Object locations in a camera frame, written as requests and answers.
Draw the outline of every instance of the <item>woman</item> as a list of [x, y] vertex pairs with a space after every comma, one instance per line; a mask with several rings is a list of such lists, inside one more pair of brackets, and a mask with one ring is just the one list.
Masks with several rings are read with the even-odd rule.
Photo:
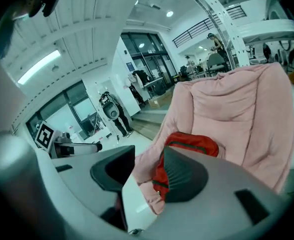
[[229, 59], [228, 59], [227, 52], [226, 52], [222, 42], [217, 38], [217, 36], [215, 34], [212, 34], [212, 33], [209, 33], [207, 38], [213, 40], [214, 43], [215, 43], [215, 46], [212, 47], [211, 50], [212, 51], [217, 51], [217, 53], [220, 54], [220, 56], [227, 63], [229, 61]]

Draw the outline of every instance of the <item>staircase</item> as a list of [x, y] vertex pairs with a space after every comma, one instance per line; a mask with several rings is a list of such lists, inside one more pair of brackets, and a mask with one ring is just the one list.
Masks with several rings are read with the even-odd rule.
[[153, 140], [160, 129], [166, 112], [165, 110], [140, 111], [132, 117], [133, 122], [131, 127], [146, 138]]

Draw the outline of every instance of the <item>cardboard box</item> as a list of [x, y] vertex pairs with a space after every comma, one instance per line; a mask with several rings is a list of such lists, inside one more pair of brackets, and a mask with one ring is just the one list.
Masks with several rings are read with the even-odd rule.
[[150, 100], [148, 100], [150, 107], [153, 109], [159, 109], [164, 104], [170, 103], [172, 99], [172, 94], [173, 94], [172, 90], [173, 89], [169, 89], [164, 94], [153, 97]]

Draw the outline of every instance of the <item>ceiling light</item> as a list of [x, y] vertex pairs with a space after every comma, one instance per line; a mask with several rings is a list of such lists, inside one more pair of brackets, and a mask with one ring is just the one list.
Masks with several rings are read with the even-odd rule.
[[173, 15], [173, 11], [167, 12], [167, 17], [171, 17]]
[[47, 55], [45, 58], [42, 58], [35, 65], [33, 65], [19, 80], [19, 84], [25, 84], [29, 78], [31, 78], [34, 74], [37, 73], [42, 67], [46, 66], [48, 63], [53, 61], [55, 58], [59, 57], [60, 53], [58, 50], [55, 50], [51, 54]]

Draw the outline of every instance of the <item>step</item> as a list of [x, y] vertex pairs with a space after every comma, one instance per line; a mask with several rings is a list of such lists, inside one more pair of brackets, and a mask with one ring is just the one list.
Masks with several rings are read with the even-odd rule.
[[165, 114], [137, 113], [133, 116], [134, 120], [146, 121], [154, 124], [162, 124]]
[[160, 124], [151, 123], [147, 121], [134, 120], [131, 127], [141, 135], [153, 141], [158, 131], [160, 130]]

